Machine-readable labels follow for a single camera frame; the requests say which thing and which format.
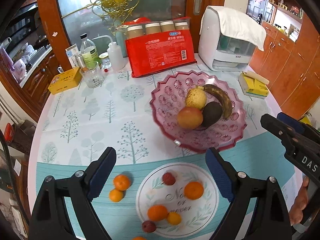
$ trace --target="blue gripper pad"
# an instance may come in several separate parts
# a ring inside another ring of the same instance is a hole
[[[234,199],[232,181],[210,149],[207,149],[207,152],[205,153],[205,162],[218,186],[218,189],[220,190],[221,195],[224,198],[227,198],[229,202],[232,202]]]
[[[94,198],[99,197],[113,167],[116,164],[116,160],[116,151],[113,148],[108,147],[100,156],[100,158],[95,161],[96,163],[92,162],[89,165],[90,167],[93,164],[92,167],[95,169],[95,172],[91,174],[91,179],[89,181],[89,191],[87,193],[87,198],[90,202]]]
[[[277,119],[281,122],[284,122],[286,125],[289,125],[290,127],[292,127],[297,133],[299,134],[304,133],[304,128],[302,124],[299,121],[293,119],[292,117],[280,112],[277,115]]]

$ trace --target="glass cup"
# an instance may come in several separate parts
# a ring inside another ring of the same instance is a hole
[[[92,69],[87,68],[87,71],[85,71],[86,69],[81,68],[80,73],[89,88],[96,88],[103,82],[103,76],[101,74],[99,63],[94,61],[92,64],[94,64]]]

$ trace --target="avocado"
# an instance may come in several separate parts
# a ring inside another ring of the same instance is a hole
[[[222,116],[222,107],[217,102],[207,103],[202,111],[203,122],[201,126],[209,127],[216,123]]]

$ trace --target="white cloth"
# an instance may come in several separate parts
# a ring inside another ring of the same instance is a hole
[[[255,20],[243,12],[224,6],[207,6],[206,10],[208,9],[215,10],[218,13],[220,31],[223,35],[251,42],[256,45],[258,49],[263,51],[263,43],[267,33]]]

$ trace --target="jar lid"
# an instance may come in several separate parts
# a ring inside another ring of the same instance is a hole
[[[188,25],[188,23],[182,22],[182,23],[176,23],[175,25],[176,25],[176,26],[182,26],[182,25]]]
[[[148,28],[148,27],[156,27],[156,26],[160,26],[160,23],[148,23],[148,24],[146,24],[146,28]]]
[[[173,21],[168,21],[168,22],[161,22],[160,25],[169,25],[169,24],[173,24]]]
[[[140,29],[142,29],[142,26],[141,26],[141,25],[128,27],[128,31],[140,30]]]
[[[104,53],[99,55],[99,59],[106,59],[108,57],[109,57],[109,53],[107,53],[107,52],[104,52]]]

